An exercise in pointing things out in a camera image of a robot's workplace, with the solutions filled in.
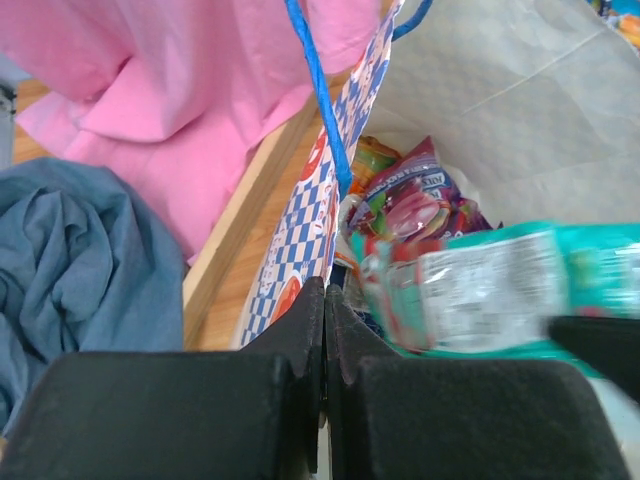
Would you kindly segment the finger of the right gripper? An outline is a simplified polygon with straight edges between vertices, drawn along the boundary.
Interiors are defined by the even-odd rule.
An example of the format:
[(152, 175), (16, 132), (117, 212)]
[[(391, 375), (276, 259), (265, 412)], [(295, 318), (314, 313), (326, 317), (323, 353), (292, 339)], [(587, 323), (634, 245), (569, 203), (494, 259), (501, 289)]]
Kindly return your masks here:
[(619, 388), (639, 387), (639, 320), (561, 316), (551, 339)]

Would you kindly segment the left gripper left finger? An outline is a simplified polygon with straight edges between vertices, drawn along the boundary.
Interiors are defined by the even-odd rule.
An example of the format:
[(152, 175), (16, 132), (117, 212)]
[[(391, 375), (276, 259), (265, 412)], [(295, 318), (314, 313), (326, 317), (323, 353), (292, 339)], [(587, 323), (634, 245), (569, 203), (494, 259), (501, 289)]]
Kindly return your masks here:
[(237, 351), (80, 353), (29, 396), (5, 479), (307, 479), (318, 468), (324, 283)]

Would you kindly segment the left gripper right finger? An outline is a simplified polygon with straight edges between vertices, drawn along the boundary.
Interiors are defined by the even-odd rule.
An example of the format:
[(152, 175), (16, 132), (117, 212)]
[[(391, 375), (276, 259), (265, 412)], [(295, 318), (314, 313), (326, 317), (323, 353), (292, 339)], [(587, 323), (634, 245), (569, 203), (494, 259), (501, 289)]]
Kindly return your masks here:
[(553, 360), (405, 357), (325, 297), (336, 479), (627, 479), (587, 378)]

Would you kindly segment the green white snack pack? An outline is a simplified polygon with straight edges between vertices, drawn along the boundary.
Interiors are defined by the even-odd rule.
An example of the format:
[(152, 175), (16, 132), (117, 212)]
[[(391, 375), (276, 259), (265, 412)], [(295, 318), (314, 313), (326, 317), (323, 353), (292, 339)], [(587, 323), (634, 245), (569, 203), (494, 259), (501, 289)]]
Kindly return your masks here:
[(639, 317), (635, 224), (529, 222), (441, 240), (351, 238), (371, 315), (394, 347), (434, 358), (573, 356), (557, 316)]

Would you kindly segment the pink purple snack pouch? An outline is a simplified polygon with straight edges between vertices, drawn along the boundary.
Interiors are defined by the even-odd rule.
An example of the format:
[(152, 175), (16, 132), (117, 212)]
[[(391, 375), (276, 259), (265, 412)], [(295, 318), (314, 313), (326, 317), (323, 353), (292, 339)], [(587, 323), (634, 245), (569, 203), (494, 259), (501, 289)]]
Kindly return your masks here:
[(489, 230), (477, 202), (463, 196), (427, 136), (394, 165), (373, 177), (347, 231), (385, 241), (447, 239)]

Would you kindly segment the blue checkered paper bag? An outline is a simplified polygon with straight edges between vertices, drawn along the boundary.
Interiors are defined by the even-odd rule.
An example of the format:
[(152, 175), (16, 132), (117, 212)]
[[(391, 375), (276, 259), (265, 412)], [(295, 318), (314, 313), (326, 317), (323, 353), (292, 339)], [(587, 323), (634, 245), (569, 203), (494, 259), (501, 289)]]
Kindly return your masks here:
[(333, 112), (348, 152), (431, 137), (492, 223), (639, 219), (639, 53), (584, 1), (398, 1)]

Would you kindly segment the blue snack bag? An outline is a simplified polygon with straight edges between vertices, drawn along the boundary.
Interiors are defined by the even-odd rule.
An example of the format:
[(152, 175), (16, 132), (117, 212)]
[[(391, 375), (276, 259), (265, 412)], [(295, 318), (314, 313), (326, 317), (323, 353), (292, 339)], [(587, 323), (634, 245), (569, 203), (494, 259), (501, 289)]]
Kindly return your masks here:
[(639, 0), (588, 0), (587, 3), (609, 27), (639, 49)]

